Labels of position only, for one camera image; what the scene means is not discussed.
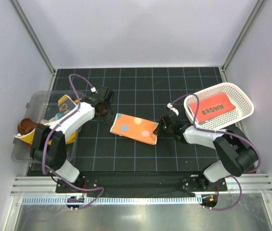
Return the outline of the orange polka dot towel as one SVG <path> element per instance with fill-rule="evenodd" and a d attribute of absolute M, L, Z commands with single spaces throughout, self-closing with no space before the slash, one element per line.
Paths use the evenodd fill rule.
<path fill-rule="evenodd" d="M 149 145 L 156 145 L 157 136 L 153 132 L 157 126 L 158 123 L 154 121 L 117 113 L 110 132 Z"/>

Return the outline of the yellow blue patterned towel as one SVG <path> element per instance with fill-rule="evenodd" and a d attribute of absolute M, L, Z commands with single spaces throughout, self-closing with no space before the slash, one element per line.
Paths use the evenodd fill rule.
<path fill-rule="evenodd" d="M 49 120 L 42 119 L 39 122 L 39 125 L 43 124 L 43 125 L 49 126 L 49 125 L 53 124 L 55 121 L 61 119 L 63 116 L 65 116 L 67 113 L 69 113 L 72 109 L 74 109 L 77 106 L 77 103 L 78 103 L 78 100 L 72 100 L 67 94 L 63 95 L 58 100 L 59 112 Z M 21 135 L 20 133 L 18 133 L 15 135 L 15 138 L 26 143 L 26 145 L 28 147 L 31 147 L 32 142 L 33 142 L 33 138 L 34 138 L 34 134 L 35 134 L 35 129 L 26 135 Z"/>

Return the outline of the brown bear towel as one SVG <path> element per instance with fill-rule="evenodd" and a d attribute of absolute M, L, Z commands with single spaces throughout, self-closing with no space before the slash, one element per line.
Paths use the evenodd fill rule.
<path fill-rule="evenodd" d="M 197 110 L 195 96 L 190 95 L 186 98 L 186 107 L 187 112 L 191 115 L 191 122 L 193 122 Z M 203 124 L 235 109 L 236 106 L 226 93 L 215 94 L 205 99 L 199 99 L 199 108 L 195 121 L 198 124 Z"/>

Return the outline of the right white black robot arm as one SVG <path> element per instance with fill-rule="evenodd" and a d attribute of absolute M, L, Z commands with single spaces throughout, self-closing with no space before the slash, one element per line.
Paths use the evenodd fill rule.
<path fill-rule="evenodd" d="M 175 114 L 163 115 L 153 133 L 159 137 L 172 137 L 186 144 L 197 144 L 214 149 L 219 160 L 204 168 L 194 180 L 195 188 L 211 191 L 225 177 L 239 177 L 249 171 L 255 163 L 260 164 L 257 148 L 237 127 L 209 130 L 192 123 L 183 123 Z"/>

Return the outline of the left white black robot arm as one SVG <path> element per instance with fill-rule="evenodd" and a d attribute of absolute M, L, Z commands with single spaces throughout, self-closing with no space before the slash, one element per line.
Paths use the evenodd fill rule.
<path fill-rule="evenodd" d="M 91 89 L 91 95 L 80 98 L 65 116 L 50 125 L 38 125 L 35 129 L 30 157 L 42 164 L 43 171 L 51 171 L 67 181 L 67 188 L 77 193 L 83 189 L 80 171 L 67 159 L 66 142 L 86 122 L 111 111 L 114 92 L 101 86 Z"/>

